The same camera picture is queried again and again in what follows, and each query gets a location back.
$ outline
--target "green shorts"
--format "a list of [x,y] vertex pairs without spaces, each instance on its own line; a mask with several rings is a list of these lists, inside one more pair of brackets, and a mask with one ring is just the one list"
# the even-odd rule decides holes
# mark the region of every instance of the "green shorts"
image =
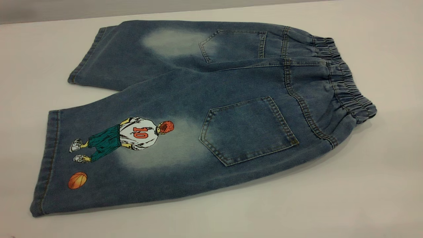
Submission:
[[91,162],[101,159],[121,146],[119,127],[120,125],[110,127],[88,139],[88,147],[97,149],[91,155]]

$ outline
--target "orange basketball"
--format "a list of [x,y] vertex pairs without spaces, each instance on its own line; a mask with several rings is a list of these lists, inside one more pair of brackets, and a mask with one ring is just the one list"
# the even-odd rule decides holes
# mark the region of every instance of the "orange basketball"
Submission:
[[77,189],[84,185],[87,181],[87,175],[84,172],[77,172],[69,179],[68,187],[70,189]]

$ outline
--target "elastic waistband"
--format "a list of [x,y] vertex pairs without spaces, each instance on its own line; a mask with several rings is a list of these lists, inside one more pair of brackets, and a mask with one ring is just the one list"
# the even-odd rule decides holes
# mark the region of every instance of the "elastic waistband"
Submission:
[[352,78],[348,65],[342,60],[332,38],[313,37],[317,56],[328,60],[329,80],[341,106],[361,124],[376,115],[376,106],[365,98]]

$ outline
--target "denim shorts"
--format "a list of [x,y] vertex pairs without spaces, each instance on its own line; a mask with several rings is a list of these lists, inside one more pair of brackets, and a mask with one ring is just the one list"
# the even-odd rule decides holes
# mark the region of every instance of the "denim shorts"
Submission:
[[101,28],[68,82],[120,92],[49,112],[33,216],[261,178],[322,156],[376,114],[333,39],[263,23]]

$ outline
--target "white jersey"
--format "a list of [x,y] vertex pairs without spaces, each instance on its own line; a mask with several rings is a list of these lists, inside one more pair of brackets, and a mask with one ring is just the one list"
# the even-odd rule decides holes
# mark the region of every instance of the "white jersey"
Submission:
[[121,144],[131,144],[131,149],[142,150],[152,146],[158,137],[156,125],[140,117],[132,117],[119,128]]

